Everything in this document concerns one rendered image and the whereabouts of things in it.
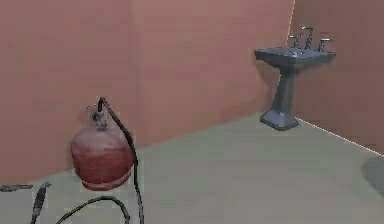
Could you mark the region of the dark grey pedestal sink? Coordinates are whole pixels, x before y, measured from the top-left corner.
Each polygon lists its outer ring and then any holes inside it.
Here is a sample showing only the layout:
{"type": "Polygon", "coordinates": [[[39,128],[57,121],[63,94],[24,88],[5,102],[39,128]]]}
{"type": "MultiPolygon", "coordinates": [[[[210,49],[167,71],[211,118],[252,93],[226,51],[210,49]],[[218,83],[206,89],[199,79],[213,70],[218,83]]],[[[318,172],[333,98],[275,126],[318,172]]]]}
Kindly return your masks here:
{"type": "Polygon", "coordinates": [[[330,63],[335,52],[294,47],[273,47],[254,50],[255,59],[263,61],[280,72],[277,91],[271,107],[260,116],[260,122],[278,131],[299,125],[292,113],[294,83],[302,70],[330,63]]]}

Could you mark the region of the dark flat tool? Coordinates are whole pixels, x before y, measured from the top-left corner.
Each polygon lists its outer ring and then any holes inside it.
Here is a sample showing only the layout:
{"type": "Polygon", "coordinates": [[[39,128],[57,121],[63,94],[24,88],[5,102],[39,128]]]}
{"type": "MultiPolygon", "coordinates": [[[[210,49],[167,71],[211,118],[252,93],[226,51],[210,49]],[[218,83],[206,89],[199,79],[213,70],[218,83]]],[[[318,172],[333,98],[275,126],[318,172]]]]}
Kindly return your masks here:
{"type": "Polygon", "coordinates": [[[13,184],[13,185],[1,185],[0,192],[14,192],[17,190],[32,189],[33,185],[29,184],[13,184]]]}

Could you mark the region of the red gas cylinder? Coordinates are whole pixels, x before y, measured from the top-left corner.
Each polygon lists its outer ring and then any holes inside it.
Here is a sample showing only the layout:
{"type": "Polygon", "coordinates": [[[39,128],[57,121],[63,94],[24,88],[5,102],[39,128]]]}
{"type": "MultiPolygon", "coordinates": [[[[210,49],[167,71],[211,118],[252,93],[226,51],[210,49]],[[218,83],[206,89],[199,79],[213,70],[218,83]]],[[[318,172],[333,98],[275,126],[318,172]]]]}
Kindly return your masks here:
{"type": "Polygon", "coordinates": [[[73,138],[70,150],[76,175],[85,188],[108,191],[131,176],[134,155],[121,129],[98,106],[86,107],[88,125],[73,138]]]}

